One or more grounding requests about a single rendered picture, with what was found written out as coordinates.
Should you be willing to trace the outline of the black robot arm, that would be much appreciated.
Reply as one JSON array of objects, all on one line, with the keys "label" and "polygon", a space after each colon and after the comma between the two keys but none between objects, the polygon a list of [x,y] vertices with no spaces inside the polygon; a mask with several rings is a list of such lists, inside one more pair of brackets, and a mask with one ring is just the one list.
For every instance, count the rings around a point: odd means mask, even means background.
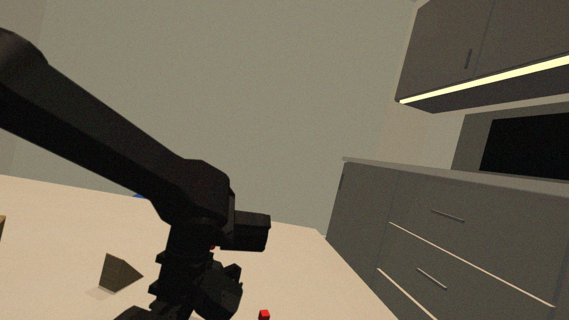
[{"label": "black robot arm", "polygon": [[[148,199],[171,226],[167,249],[201,256],[263,252],[270,215],[235,210],[225,172],[184,159],[48,64],[33,43],[0,27],[0,128]],[[179,314],[230,320],[243,294],[236,263],[205,264]]]}]

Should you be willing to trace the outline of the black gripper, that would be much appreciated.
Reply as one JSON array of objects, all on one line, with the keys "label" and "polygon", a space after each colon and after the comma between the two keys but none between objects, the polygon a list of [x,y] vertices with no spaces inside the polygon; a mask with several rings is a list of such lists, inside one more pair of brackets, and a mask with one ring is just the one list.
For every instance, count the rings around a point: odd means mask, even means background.
[{"label": "black gripper", "polygon": [[213,252],[201,256],[181,256],[165,250],[158,253],[155,263],[162,264],[159,278],[148,288],[148,293],[155,295],[150,311],[133,305],[114,320],[189,320],[179,314],[193,282],[204,273],[205,264],[213,259]]}]

